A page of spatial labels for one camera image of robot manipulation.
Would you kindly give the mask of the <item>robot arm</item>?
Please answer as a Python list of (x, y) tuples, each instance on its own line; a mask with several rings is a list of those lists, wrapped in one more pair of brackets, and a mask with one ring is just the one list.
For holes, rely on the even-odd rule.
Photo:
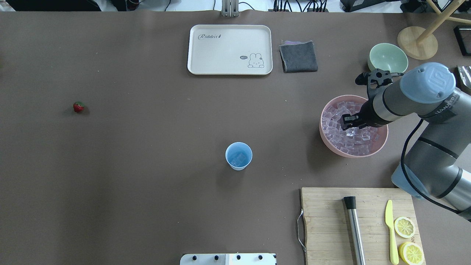
[(456, 160), (470, 144), (470, 95), (456, 87), (454, 74), (428, 62), (406, 72), (375, 69), (360, 74), (367, 101), (340, 119), (343, 130), (382, 127), (415, 113), (419, 124), (407, 137), (392, 182), (411, 196), (426, 199), (469, 221), (470, 173)]

